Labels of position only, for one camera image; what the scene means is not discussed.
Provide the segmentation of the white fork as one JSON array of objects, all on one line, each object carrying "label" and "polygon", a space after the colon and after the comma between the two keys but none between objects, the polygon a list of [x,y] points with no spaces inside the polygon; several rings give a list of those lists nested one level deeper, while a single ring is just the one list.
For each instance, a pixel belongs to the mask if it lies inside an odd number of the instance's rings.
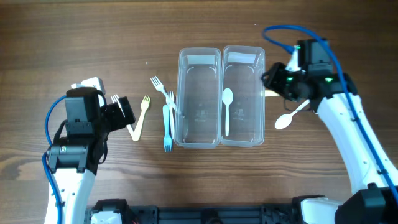
[{"label": "white fork", "polygon": [[169,112],[170,112],[170,133],[172,139],[174,139],[174,134],[175,134],[175,124],[174,124],[174,93],[172,91],[167,92],[168,95],[168,101],[167,104],[169,106]]},{"label": "white fork", "polygon": [[[118,104],[118,106],[120,107],[120,109],[122,111],[123,116],[125,116],[123,108],[122,108],[121,103],[119,101],[119,96],[118,95],[113,95],[113,96],[111,96],[111,99],[112,99],[113,103],[117,103]],[[134,130],[133,130],[132,126],[130,124],[127,124],[126,127],[127,127],[127,130],[129,131],[129,134],[131,135],[131,138],[134,139]]]}]

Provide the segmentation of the yellow plastic spoon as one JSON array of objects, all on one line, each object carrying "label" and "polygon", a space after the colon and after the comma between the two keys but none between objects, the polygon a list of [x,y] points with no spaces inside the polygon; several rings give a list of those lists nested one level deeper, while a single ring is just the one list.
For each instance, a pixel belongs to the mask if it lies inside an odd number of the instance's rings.
[{"label": "yellow plastic spoon", "polygon": [[265,90],[264,93],[265,93],[265,97],[271,97],[271,96],[278,96],[279,95],[278,93],[276,93],[276,92],[274,92],[272,90]]}]

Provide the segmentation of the yellow plastic fork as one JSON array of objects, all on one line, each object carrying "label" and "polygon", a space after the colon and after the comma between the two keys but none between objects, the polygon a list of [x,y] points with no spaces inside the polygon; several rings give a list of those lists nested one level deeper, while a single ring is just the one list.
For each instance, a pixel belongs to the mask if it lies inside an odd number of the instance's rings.
[{"label": "yellow plastic fork", "polygon": [[142,127],[143,127],[143,123],[144,123],[144,118],[146,115],[146,111],[149,109],[149,106],[150,106],[150,96],[146,95],[141,102],[141,113],[140,113],[138,122],[136,124],[136,128],[134,130],[134,135],[132,137],[133,141],[140,140],[141,133],[142,133]]}]

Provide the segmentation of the white spoon bottom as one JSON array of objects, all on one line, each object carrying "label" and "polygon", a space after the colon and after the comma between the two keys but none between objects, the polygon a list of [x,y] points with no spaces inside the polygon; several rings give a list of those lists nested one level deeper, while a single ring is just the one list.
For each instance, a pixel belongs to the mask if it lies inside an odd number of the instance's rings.
[{"label": "white spoon bottom", "polygon": [[298,106],[295,110],[293,110],[291,113],[288,114],[283,114],[281,115],[275,122],[274,127],[276,129],[284,129],[286,127],[288,127],[291,122],[292,122],[292,118],[293,116],[302,111],[306,106],[308,106],[310,103],[310,100],[305,100],[300,106]]}]

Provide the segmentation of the white spoon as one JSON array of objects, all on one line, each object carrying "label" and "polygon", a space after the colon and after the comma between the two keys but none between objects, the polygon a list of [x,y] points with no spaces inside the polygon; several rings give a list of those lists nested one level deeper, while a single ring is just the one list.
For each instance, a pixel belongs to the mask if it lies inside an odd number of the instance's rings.
[{"label": "white spoon", "polygon": [[225,113],[225,136],[229,136],[229,106],[233,102],[233,92],[230,88],[225,88],[222,93],[222,102],[226,107]]},{"label": "white spoon", "polygon": [[283,114],[281,115],[275,122],[274,127],[276,129],[284,129],[286,127],[288,127],[291,122],[292,122],[292,118],[293,116],[302,111],[306,106],[308,106],[310,103],[310,100],[305,100],[300,106],[298,106],[295,110],[293,110],[291,113],[288,114]]}]

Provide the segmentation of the white fork angled top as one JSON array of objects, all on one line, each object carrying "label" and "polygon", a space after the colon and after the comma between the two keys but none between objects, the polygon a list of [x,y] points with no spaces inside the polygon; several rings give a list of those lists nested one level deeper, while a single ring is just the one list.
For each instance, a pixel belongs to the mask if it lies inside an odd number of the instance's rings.
[{"label": "white fork angled top", "polygon": [[171,108],[175,109],[176,104],[172,101],[171,97],[167,94],[163,83],[157,78],[157,76],[151,77],[150,80],[151,80],[152,84],[154,85],[155,89],[157,91],[161,92],[165,96],[166,102],[169,103]]}]

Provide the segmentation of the light blue plastic fork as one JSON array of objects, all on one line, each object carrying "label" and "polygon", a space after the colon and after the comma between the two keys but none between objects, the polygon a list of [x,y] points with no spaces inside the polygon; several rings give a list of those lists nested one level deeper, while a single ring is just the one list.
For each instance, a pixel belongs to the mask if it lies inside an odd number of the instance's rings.
[{"label": "light blue plastic fork", "polygon": [[170,135],[170,112],[169,107],[167,105],[163,105],[162,108],[163,112],[163,119],[164,119],[164,129],[165,129],[165,136],[164,136],[164,150],[165,152],[172,151],[172,137]]}]

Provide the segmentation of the white spoon top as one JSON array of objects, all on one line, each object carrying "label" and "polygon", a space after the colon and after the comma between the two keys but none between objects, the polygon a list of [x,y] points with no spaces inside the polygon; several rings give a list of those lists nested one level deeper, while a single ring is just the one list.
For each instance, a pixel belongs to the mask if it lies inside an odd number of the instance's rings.
[{"label": "white spoon top", "polygon": [[230,88],[225,88],[222,93],[222,102],[226,107],[225,113],[225,136],[229,136],[229,106],[233,102],[233,92]]}]

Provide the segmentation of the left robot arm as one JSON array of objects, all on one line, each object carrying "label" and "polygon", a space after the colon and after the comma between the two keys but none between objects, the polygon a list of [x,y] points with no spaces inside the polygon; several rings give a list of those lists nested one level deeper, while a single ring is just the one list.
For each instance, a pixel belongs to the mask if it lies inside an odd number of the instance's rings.
[{"label": "left robot arm", "polygon": [[60,97],[67,118],[42,156],[49,182],[46,223],[83,223],[98,166],[108,155],[111,132],[135,123],[127,97],[108,104],[94,87],[68,90]]}]

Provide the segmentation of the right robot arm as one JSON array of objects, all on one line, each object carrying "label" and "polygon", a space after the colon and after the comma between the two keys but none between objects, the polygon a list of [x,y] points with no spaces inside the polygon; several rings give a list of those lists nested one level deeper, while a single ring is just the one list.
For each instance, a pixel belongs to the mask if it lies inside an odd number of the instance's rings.
[{"label": "right robot arm", "polygon": [[364,114],[347,74],[334,71],[328,41],[300,40],[287,65],[275,63],[261,80],[286,100],[306,99],[331,133],[351,184],[345,202],[322,195],[295,197],[297,223],[397,223],[397,169]]}]

